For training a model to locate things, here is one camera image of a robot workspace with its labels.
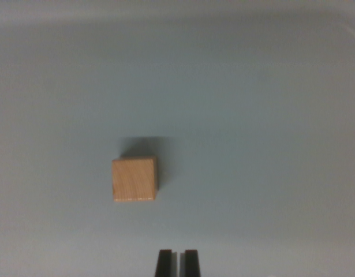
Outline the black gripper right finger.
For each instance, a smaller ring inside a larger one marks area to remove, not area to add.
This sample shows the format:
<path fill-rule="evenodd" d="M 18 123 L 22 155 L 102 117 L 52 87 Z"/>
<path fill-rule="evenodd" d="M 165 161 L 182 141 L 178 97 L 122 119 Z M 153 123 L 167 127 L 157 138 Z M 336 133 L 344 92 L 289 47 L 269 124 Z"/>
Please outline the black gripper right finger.
<path fill-rule="evenodd" d="M 198 250 L 188 249 L 180 254 L 180 277 L 201 277 Z"/>

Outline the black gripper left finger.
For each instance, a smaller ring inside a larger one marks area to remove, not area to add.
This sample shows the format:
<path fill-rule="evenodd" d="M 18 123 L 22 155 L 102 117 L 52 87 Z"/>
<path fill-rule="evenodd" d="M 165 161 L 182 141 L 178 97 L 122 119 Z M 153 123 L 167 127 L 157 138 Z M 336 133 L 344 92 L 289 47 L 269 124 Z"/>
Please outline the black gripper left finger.
<path fill-rule="evenodd" d="M 155 277 L 176 277 L 177 276 L 177 253 L 171 249 L 159 251 L 156 264 Z"/>

